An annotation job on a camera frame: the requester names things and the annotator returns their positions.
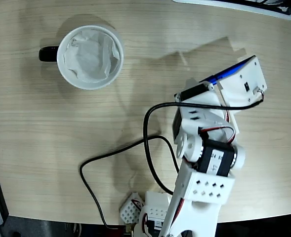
black cable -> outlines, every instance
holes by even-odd
[[[268,0],[264,0],[264,1],[261,1],[261,2],[259,2],[258,4],[264,4],[264,3],[266,3]]]
[[[200,109],[216,109],[216,110],[247,110],[250,108],[253,108],[260,103],[264,101],[264,98],[262,97],[261,100],[254,102],[251,105],[247,106],[241,106],[241,107],[230,107],[230,106],[218,106],[218,105],[206,105],[206,104],[191,104],[191,103],[183,103],[183,102],[167,102],[167,103],[161,103],[154,105],[151,107],[144,116],[144,122],[143,122],[143,139],[144,139],[144,150],[145,150],[145,156],[147,163],[149,165],[150,171],[153,175],[153,178],[157,182],[157,184],[168,194],[173,195],[173,191],[169,190],[159,179],[157,176],[152,159],[150,154],[150,147],[149,147],[149,139],[147,134],[148,124],[149,124],[149,118],[152,112],[154,112],[157,109],[164,108],[164,107],[190,107],[190,108],[200,108]]]
[[[153,136],[149,136],[149,137],[147,136],[147,142],[148,142],[149,140],[153,140],[153,139],[162,139],[163,141],[165,141],[165,142],[167,143],[168,148],[169,148],[170,153],[171,153],[171,156],[172,156],[172,159],[173,159],[173,163],[174,163],[175,168],[176,168],[176,171],[179,172],[179,168],[178,168],[178,165],[177,165],[176,157],[175,157],[175,154],[174,154],[173,148],[172,148],[170,142],[168,141],[168,139],[165,138],[165,137],[163,137],[163,136],[160,136],[160,135],[153,135]],[[89,164],[89,163],[91,163],[91,162],[93,162],[93,161],[96,161],[96,160],[99,160],[99,159],[103,159],[103,158],[106,158],[106,157],[110,157],[110,156],[114,156],[114,155],[119,154],[119,153],[121,153],[121,152],[125,152],[125,151],[127,151],[127,150],[129,150],[129,149],[131,149],[131,148],[133,148],[133,147],[135,147],[135,146],[137,146],[137,145],[140,145],[140,144],[143,143],[143,142],[144,142],[144,139],[141,139],[141,140],[139,140],[139,141],[137,141],[137,142],[134,142],[134,143],[132,143],[132,144],[126,146],[126,147],[123,147],[123,148],[121,148],[121,149],[119,149],[119,150],[116,150],[116,151],[114,151],[114,152],[110,152],[110,153],[107,153],[107,154],[104,154],[104,155],[101,155],[101,156],[97,156],[97,157],[94,157],[94,158],[90,158],[90,159],[84,161],[84,162],[80,165],[80,175],[81,175],[82,181],[83,181],[83,183],[85,184],[86,188],[88,189],[90,195],[92,196],[92,198],[94,199],[94,201],[95,201],[95,203],[96,203],[96,205],[97,205],[97,208],[98,208],[98,211],[99,211],[99,214],[100,214],[100,218],[101,218],[103,224],[104,224],[108,229],[116,229],[116,228],[111,228],[111,227],[109,227],[109,226],[107,225],[107,223],[106,223],[106,221],[105,221],[104,214],[103,214],[102,209],[101,209],[101,206],[100,206],[100,204],[99,204],[99,202],[98,202],[98,200],[97,200],[97,197],[95,196],[95,194],[94,194],[93,191],[91,190],[90,186],[88,185],[87,181],[85,180],[85,177],[84,177],[84,174],[83,174],[83,168],[84,168],[85,165],[87,165],[87,164]]]

dark floor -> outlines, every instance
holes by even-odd
[[[124,230],[107,230],[102,225],[81,225],[82,237],[122,237]],[[74,224],[31,220],[11,217],[0,228],[3,237],[14,237],[18,232],[21,237],[78,237],[79,225],[73,234]],[[291,215],[261,220],[220,223],[216,237],[291,237]]]

white plastic part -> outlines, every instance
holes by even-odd
[[[268,15],[268,16],[274,16],[274,17],[285,19],[285,20],[291,20],[291,15],[285,15],[282,13],[278,13],[278,12],[274,12],[274,11],[270,11],[270,10],[266,10],[266,9],[245,6],[245,5],[230,3],[230,2],[223,2],[223,1],[216,1],[216,0],[173,0],[173,1],[180,2],[180,3],[192,3],[192,4],[200,4],[200,5],[219,6],[219,7],[224,7],[224,8],[231,8],[231,9],[236,9],[236,10],[264,14],[264,15]]]
[[[234,182],[232,174],[223,177],[200,173],[183,160],[159,236],[178,236],[191,230],[193,236],[213,237],[221,205],[227,202]],[[173,221],[182,199],[181,209]]]
[[[237,151],[237,156],[235,163],[233,167],[231,168],[232,170],[240,170],[242,169],[245,161],[245,149],[239,145],[235,145],[235,150]]]
[[[204,84],[209,89],[209,91],[193,96],[192,98],[189,98],[182,102],[221,106],[221,103],[217,94],[214,91],[212,83],[204,81],[199,84]],[[199,109],[189,107],[180,107],[179,110],[182,118],[181,128],[176,140],[174,141],[177,144],[176,156],[178,158],[182,158],[184,155],[187,155],[186,158],[188,161],[197,161],[198,157],[192,157],[192,155],[195,156],[196,154],[189,155],[189,151],[187,152],[188,154],[186,154],[185,151],[187,146],[190,145],[190,143],[188,143],[188,139],[191,139],[192,135],[198,137],[201,141],[200,137],[197,136],[199,128],[225,126],[234,129],[234,127],[225,120],[225,115],[222,110]],[[232,133],[233,131],[231,129],[219,129],[208,132],[208,135],[210,139],[216,141],[227,141],[227,139],[229,139],[233,135]],[[197,152],[200,153],[201,146],[198,147],[200,141],[198,142],[196,138],[194,138],[194,140],[197,142]]]
[[[247,106],[261,98],[259,90],[266,91],[267,85],[257,57],[252,57],[234,74],[217,81],[223,101],[226,106]],[[239,128],[234,114],[239,111],[228,111],[230,122],[234,125],[236,134]]]
[[[134,227],[135,237],[149,237],[148,228],[144,225],[145,233],[142,231],[143,217],[147,215],[148,221],[154,221],[154,228],[161,230],[163,221],[166,217],[170,202],[170,195],[147,191],[145,194],[145,206],[140,213],[139,223]]]
[[[189,162],[196,162],[201,156],[202,148],[203,142],[200,136],[192,135],[187,138],[187,134],[182,133],[177,144],[176,157],[185,156]]]
[[[135,206],[132,200],[138,200],[136,203],[139,206],[139,209]],[[126,224],[133,224],[139,222],[140,210],[144,202],[138,193],[132,193],[129,198],[125,201],[120,209],[120,217]]]

mug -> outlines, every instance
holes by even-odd
[[[65,66],[64,53],[68,47],[71,39],[80,33],[82,30],[98,30],[109,35],[117,45],[119,51],[119,65],[110,72],[109,76],[104,80],[98,82],[86,82],[77,78],[77,75]],[[57,62],[57,67],[63,76],[63,78],[71,85],[84,89],[84,90],[96,90],[103,88],[112,83],[119,75],[124,64],[124,44],[119,33],[112,27],[107,25],[87,25],[78,27],[69,32],[61,41],[59,46],[47,46],[43,47],[39,51],[39,59],[42,62]]]

wooden table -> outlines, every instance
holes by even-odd
[[[117,80],[72,87],[38,50],[81,25],[113,26],[125,42]],[[188,66],[184,66],[179,51]],[[85,159],[142,137],[150,106],[257,55],[268,90],[238,114],[247,159],[219,221],[291,213],[291,21],[171,0],[0,0],[0,183],[13,216],[101,223],[78,172]],[[175,108],[153,114],[150,131],[171,136]],[[168,148],[151,142],[155,168],[173,188]],[[109,224],[132,191],[159,191],[143,146],[84,169]]]

